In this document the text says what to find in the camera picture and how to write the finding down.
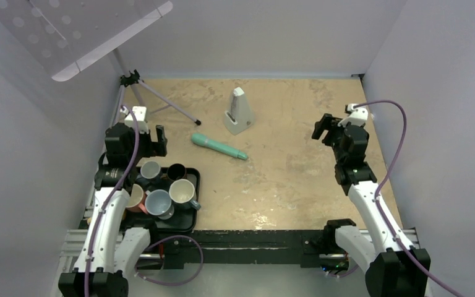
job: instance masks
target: mug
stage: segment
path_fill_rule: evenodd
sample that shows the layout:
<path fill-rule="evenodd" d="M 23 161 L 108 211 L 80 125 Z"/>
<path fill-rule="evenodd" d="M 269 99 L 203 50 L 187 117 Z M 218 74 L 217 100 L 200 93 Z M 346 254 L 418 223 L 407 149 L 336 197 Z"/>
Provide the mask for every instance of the mug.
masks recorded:
<path fill-rule="evenodd" d="M 172 164 L 166 170 L 166 175 L 171 181 L 187 178 L 187 168 L 183 164 Z"/>
<path fill-rule="evenodd" d="M 181 209 L 199 210 L 201 205 L 196 201 L 195 187 L 188 179 L 180 179 L 170 186 L 170 199 Z"/>
<path fill-rule="evenodd" d="M 130 212 L 144 212 L 148 214 L 147 209 L 145 208 L 145 201 L 147 199 L 147 194 L 143 191 L 143 188 L 138 184 L 132 186 L 132 192 L 130 193 L 130 199 L 126 204 L 126 209 Z"/>
<path fill-rule="evenodd" d="M 157 162 L 148 161 L 144 163 L 139 172 L 141 176 L 152 184 L 157 184 L 161 181 L 161 166 Z"/>
<path fill-rule="evenodd" d="M 152 191 L 145 202 L 149 214 L 154 215 L 162 220 L 167 220 L 174 215 L 174 205 L 170 195 L 165 190 Z"/>

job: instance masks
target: pink mug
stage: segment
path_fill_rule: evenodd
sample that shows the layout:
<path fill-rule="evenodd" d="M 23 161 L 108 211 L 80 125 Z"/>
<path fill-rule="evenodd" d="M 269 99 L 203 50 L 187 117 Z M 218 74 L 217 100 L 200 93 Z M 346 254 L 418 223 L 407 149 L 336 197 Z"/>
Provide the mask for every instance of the pink mug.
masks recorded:
<path fill-rule="evenodd" d="M 145 208 L 145 200 L 147 199 L 147 193 L 143 191 L 143 188 L 138 184 L 132 186 L 132 192 L 130 193 L 130 199 L 126 204 L 126 209 L 130 212 L 144 212 L 148 214 Z"/>

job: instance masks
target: white mug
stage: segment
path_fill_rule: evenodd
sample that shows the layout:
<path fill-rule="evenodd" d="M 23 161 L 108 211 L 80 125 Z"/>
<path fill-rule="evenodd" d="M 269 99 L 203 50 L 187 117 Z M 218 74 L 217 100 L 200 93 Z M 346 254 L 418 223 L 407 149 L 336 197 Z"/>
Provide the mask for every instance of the white mug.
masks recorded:
<path fill-rule="evenodd" d="M 195 187 L 188 179 L 179 179 L 173 182 L 168 194 L 170 194 L 170 199 L 181 209 L 199 210 L 201 208 L 199 202 L 196 201 Z"/>

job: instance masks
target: wooden table surface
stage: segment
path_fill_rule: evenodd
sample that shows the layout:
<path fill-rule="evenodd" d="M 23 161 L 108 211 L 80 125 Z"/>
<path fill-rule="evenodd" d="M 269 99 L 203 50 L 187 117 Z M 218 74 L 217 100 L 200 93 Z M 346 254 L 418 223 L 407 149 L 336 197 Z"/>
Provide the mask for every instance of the wooden table surface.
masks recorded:
<path fill-rule="evenodd" d="M 324 113 L 344 117 L 348 103 L 365 102 L 356 79 L 148 79 L 147 84 L 181 108 L 198 117 L 202 125 L 173 108 L 148 117 L 165 127 L 168 155 L 152 158 L 161 166 L 182 163 L 199 170 L 201 189 L 197 230 L 321 229 L 327 220 L 351 218 L 365 228 L 354 205 L 334 177 L 335 159 L 330 147 L 312 140 L 314 123 Z M 255 113 L 256 123 L 233 136 L 223 124 L 229 94 L 241 87 Z M 138 86 L 149 110 L 165 106 Z M 136 105 L 128 89 L 125 103 Z M 372 122 L 367 158 L 378 180 L 385 165 Z M 190 141 L 199 132 L 246 152 L 238 160 L 199 147 Z M 390 185 L 383 198 L 400 222 Z"/>

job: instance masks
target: black bracket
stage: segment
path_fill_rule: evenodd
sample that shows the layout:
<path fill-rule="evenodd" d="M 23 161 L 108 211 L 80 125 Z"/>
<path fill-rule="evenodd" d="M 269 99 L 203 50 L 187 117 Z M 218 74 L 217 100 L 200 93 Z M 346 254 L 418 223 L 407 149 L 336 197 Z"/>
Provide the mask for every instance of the black bracket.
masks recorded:
<path fill-rule="evenodd" d="M 425 249 L 412 249 L 411 253 L 429 270 L 430 257 Z M 365 273 L 365 284 L 370 296 L 423 297 L 427 276 L 403 251 L 388 251 L 381 252 L 370 263 Z"/>
<path fill-rule="evenodd" d="M 328 220 L 323 228 L 322 237 L 316 242 L 320 246 L 320 253 L 337 254 L 344 253 L 344 250 L 336 244 L 336 229 L 342 226 L 356 226 L 350 218 L 339 220 Z"/>
<path fill-rule="evenodd" d="M 90 296 L 97 297 L 127 297 L 128 281 L 122 276 L 119 270 L 116 273 L 90 272 Z M 84 272 L 61 273 L 58 287 L 62 295 L 83 296 L 85 290 Z"/>
<path fill-rule="evenodd" d="M 139 75 L 139 72 L 137 72 L 137 70 L 134 69 L 133 73 L 130 71 L 128 73 L 130 74 L 129 77 L 122 75 L 121 78 L 119 79 L 121 85 L 123 85 L 124 87 L 128 87 L 129 85 L 138 84 L 139 79 L 141 78 L 141 75 Z"/>

